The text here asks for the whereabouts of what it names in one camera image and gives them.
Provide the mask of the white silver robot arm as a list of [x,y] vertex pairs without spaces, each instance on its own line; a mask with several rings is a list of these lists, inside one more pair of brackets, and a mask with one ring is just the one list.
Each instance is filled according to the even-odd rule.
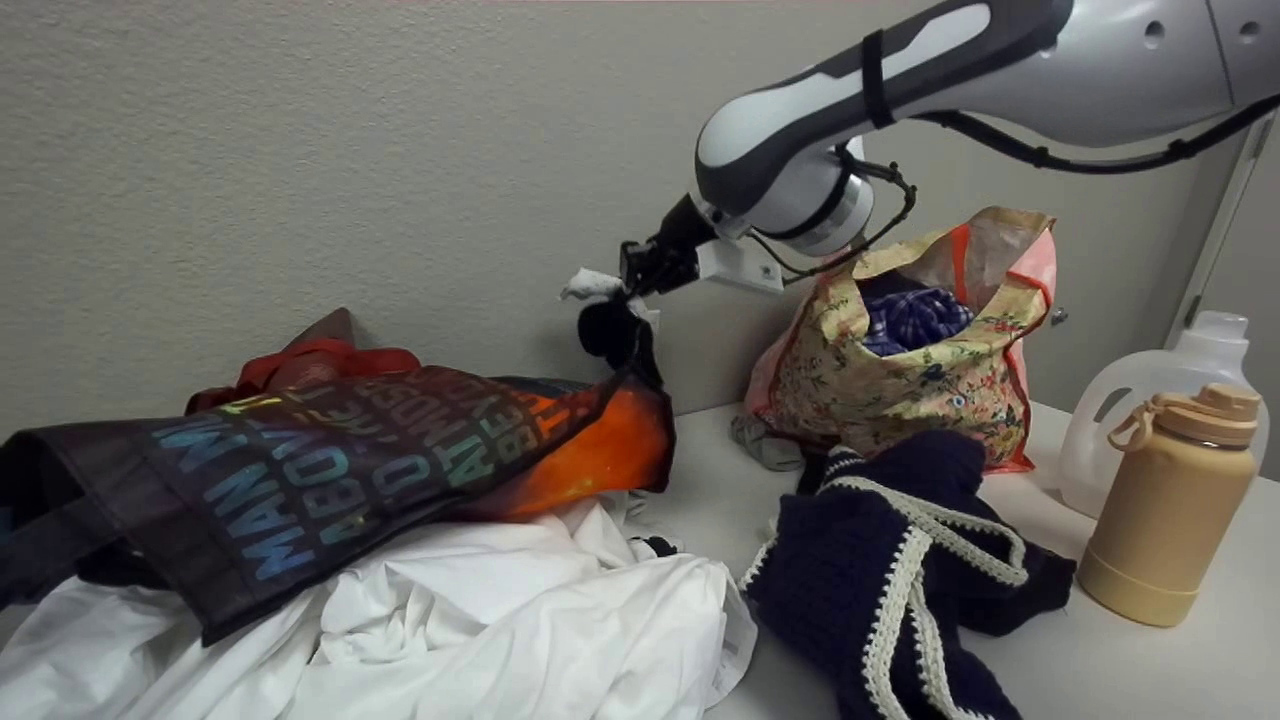
[[776,292],[743,241],[843,258],[882,235],[865,141],[940,124],[1031,167],[1119,175],[1187,158],[1280,105],[1280,0],[931,0],[853,46],[721,105],[690,190],[612,277],[577,270],[581,348],[655,381],[646,296],[695,280]]

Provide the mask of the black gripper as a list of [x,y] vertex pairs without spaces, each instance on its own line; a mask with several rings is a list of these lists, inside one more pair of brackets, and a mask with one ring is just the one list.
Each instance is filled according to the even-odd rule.
[[[667,206],[646,241],[620,245],[620,280],[631,296],[662,296],[699,277],[695,249],[708,245],[715,229],[699,215],[695,201],[685,197]],[[646,318],[631,316],[623,303],[589,303],[577,316],[577,335],[589,356],[607,365],[627,365],[641,384],[662,391],[655,365],[655,332]]]

